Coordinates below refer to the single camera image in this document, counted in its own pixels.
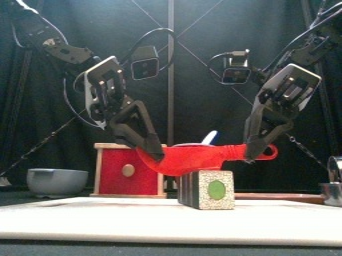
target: black curtain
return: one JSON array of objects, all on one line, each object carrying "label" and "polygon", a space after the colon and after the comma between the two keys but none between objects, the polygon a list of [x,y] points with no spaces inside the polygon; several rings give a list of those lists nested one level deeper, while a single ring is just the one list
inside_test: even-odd
[{"label": "black curtain", "polygon": [[[25,1],[30,7],[41,1]],[[311,1],[311,12],[320,1]],[[156,27],[167,27],[165,0],[45,0],[42,16],[56,25],[70,45],[88,47],[100,58],[119,59],[140,36]],[[36,52],[14,46],[9,17],[1,14],[1,170],[28,152],[73,117],[62,99],[60,75]],[[175,143],[200,142],[211,130],[219,131],[216,145],[243,143],[244,120],[250,115],[258,86],[223,86],[208,76],[205,64],[217,53],[250,49],[250,61],[263,68],[287,43],[306,30],[298,0],[177,0],[175,1]],[[159,49],[167,37],[153,37],[145,44]],[[165,62],[165,50],[160,61]],[[20,83],[24,60],[29,60],[26,79]],[[334,116],[335,137],[340,139],[340,49],[324,60],[324,81]],[[84,108],[83,95],[68,84],[74,108]],[[163,143],[167,143],[167,72],[143,81],[127,81],[127,94],[143,100]],[[323,106],[316,93],[295,120],[290,134],[315,157],[326,163],[331,155]],[[112,142],[109,132],[73,121],[29,158],[9,172],[13,184],[25,184],[28,168],[83,169],[93,185],[96,150],[93,143]],[[240,191],[316,192],[327,181],[326,170],[282,136],[275,145],[274,161],[245,164],[224,162],[233,171]]]}]

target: cable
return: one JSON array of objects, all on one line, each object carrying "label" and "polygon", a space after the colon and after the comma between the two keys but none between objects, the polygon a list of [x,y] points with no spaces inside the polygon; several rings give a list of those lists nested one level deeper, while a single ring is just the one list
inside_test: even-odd
[{"label": "cable", "polygon": [[[322,13],[322,16],[331,12],[334,9],[336,9],[339,7],[339,4],[336,4],[334,7],[331,7],[327,11],[324,11]],[[284,55],[284,53],[287,52],[288,48],[296,43],[296,41],[299,41],[303,37],[306,37],[310,33],[312,33],[316,29],[319,29],[323,25],[326,25],[327,22],[331,22],[332,19],[335,19],[339,14],[342,13],[342,8],[334,13],[331,14],[331,16],[328,18],[326,18],[323,21],[320,21],[316,25],[314,25],[306,32],[303,32],[288,44],[287,46],[283,48],[283,50],[280,51],[280,53],[278,54],[278,56],[275,57],[275,59],[272,60],[272,62],[268,64],[268,66],[263,69],[263,72],[266,73],[271,68],[274,68],[274,66],[278,64],[279,59],[282,58],[282,56]]]},{"label": "cable", "polygon": [[[129,49],[128,53],[127,53],[125,56],[123,57],[121,61],[119,62],[119,64],[120,64],[121,66],[125,65],[125,63],[127,63],[129,57],[132,56],[132,54],[133,54],[133,52],[136,51],[136,49],[137,49],[139,45],[141,44],[141,42],[143,42],[147,38],[149,38],[155,33],[160,33],[160,32],[161,32],[161,33],[167,33],[168,35],[171,35],[172,38],[173,38],[173,40],[176,41],[176,36],[175,36],[175,33],[173,33],[173,31],[172,31],[171,29],[168,29],[168,28],[156,28],[156,29],[151,30],[149,32],[147,32],[147,33],[140,37],[140,39],[136,41],[133,47]],[[163,66],[163,67],[159,69],[159,71],[167,69],[167,68],[171,66],[171,64],[173,63],[173,56],[175,56],[175,54],[173,54],[173,52],[172,52],[172,56],[171,56],[171,58],[169,58],[168,63],[165,64],[165,66]]]}]

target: wooden box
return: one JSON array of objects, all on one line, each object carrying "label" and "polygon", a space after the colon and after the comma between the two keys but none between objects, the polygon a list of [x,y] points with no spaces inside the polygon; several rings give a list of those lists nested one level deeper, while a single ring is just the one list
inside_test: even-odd
[{"label": "wooden box", "polygon": [[164,177],[152,171],[133,149],[96,143],[97,161],[92,196],[165,198]]}]

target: white tabletop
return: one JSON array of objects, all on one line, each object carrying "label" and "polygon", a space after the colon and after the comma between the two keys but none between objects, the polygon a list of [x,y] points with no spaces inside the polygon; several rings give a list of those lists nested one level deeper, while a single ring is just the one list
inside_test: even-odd
[{"label": "white tabletop", "polygon": [[0,239],[342,246],[342,209],[236,200],[197,210],[175,199],[77,197],[0,207]]}]

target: green dot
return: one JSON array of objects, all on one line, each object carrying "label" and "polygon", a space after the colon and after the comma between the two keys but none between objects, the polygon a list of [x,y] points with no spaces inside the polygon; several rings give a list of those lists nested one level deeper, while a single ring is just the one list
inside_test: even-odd
[{"label": "green dot", "polygon": [[219,180],[208,183],[208,196],[213,200],[220,200],[225,195],[225,186]]}]

